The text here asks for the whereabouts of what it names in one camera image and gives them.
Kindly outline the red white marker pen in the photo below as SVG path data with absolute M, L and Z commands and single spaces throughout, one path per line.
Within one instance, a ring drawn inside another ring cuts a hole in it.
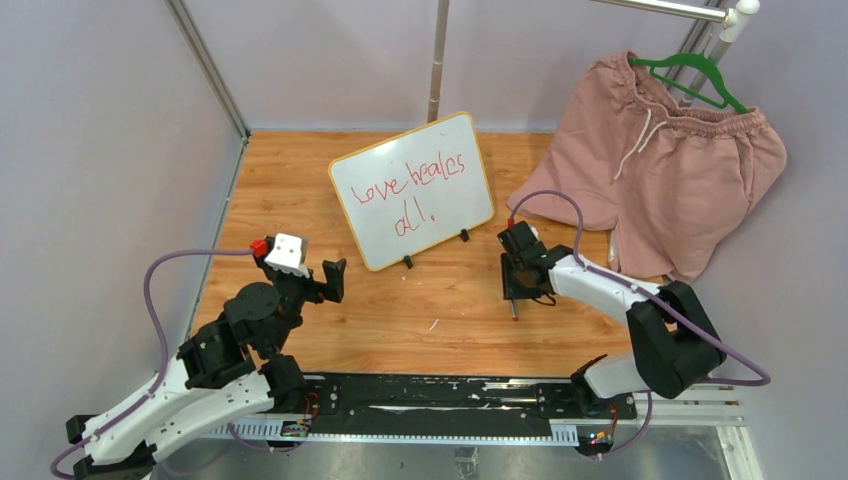
M 510 300 L 508 301 L 508 303 L 509 303 L 509 305 L 510 305 L 512 321 L 513 321 L 513 322 L 518 322 L 518 321 L 519 321 L 519 315 L 518 315 L 518 310 L 517 310 L 517 304 L 516 304 L 516 301 L 515 301 L 514 299 L 510 299 Z

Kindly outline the yellow framed whiteboard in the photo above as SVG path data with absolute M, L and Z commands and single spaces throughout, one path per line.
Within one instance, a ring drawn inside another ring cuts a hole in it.
M 370 271 L 495 214 L 475 123 L 464 111 L 337 158 L 328 174 Z

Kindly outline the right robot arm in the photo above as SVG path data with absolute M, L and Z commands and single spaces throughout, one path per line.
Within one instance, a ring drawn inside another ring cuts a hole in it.
M 596 417 L 624 394 L 674 399 L 725 362 L 715 328 L 688 284 L 620 276 L 570 247 L 546 247 L 526 222 L 508 226 L 497 239 L 505 299 L 555 305 L 568 298 L 628 329 L 630 353 L 601 355 L 570 375 L 567 398 L 580 415 Z

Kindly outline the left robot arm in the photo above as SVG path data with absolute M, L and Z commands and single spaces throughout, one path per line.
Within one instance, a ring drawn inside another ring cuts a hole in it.
M 67 421 L 69 442 L 83 452 L 71 478 L 145 479 L 191 441 L 254 413 L 314 419 L 321 397 L 282 348 L 304 304 L 342 301 L 346 266 L 324 261 L 317 281 L 262 264 L 266 281 L 226 301 L 150 382 L 107 412 Z

